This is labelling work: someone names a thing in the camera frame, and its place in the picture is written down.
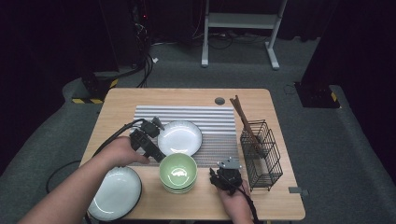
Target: gray carpet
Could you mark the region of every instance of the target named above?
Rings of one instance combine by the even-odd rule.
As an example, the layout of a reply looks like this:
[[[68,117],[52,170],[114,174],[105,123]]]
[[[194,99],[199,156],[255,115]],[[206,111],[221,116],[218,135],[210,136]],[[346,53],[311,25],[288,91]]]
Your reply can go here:
[[[295,223],[396,223],[396,188],[371,149],[348,106],[343,91],[331,86],[342,108],[303,108],[292,87],[300,81],[318,41],[277,40],[280,70],[272,70],[262,42],[233,43],[209,49],[209,67],[202,68],[199,47],[153,46],[158,58],[148,79],[151,88],[265,88],[273,97],[306,217]],[[211,40],[217,47],[224,42]],[[120,78],[117,88],[135,87],[143,73]],[[101,105],[70,102],[79,80],[64,87],[66,103],[25,143],[1,176],[0,223],[16,223],[46,195],[49,175],[82,157]],[[77,169],[63,169],[54,188]]]

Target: white plate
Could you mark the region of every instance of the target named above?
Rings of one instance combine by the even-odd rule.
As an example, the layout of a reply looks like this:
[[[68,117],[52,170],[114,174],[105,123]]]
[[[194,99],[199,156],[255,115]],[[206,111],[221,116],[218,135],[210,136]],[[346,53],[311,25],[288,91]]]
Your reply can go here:
[[[88,212],[101,221],[112,221],[132,211],[140,199],[142,182],[129,167],[110,170],[93,198]]]
[[[202,133],[195,124],[176,120],[169,122],[164,128],[158,135],[158,147],[166,156],[174,153],[191,156],[201,147]]]

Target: utensil holder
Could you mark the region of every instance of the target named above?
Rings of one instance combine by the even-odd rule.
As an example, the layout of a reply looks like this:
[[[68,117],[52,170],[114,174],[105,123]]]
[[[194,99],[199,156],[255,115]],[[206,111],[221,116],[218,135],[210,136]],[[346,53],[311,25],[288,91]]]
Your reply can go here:
[[[251,135],[244,128],[240,140],[250,191],[255,188],[267,188],[269,191],[283,175],[276,140],[264,119],[249,121],[248,124],[260,145],[260,148],[255,147]]]

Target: hand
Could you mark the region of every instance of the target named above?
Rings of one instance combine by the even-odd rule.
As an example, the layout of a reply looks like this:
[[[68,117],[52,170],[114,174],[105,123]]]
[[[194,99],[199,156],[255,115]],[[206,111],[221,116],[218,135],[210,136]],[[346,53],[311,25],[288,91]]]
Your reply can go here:
[[[96,157],[104,158],[109,162],[110,168],[116,166],[126,166],[132,162],[143,164],[149,163],[149,158],[140,155],[132,149],[131,139],[128,136],[120,136],[109,143]]]
[[[248,182],[243,180],[242,186],[239,187],[244,190],[245,193],[250,196],[250,191],[248,190]],[[253,223],[251,219],[251,210],[248,205],[248,201],[245,195],[239,190],[231,196],[228,190],[222,190],[218,188],[218,194],[221,198],[221,202],[224,206],[225,212],[233,220],[233,224],[247,224]]]

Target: green bowl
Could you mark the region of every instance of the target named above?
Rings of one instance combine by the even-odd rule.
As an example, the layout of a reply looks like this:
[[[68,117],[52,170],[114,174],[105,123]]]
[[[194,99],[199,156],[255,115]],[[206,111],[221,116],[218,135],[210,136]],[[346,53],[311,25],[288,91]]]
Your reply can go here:
[[[160,179],[169,189],[189,187],[194,183],[197,171],[195,160],[184,153],[171,154],[160,163]]]

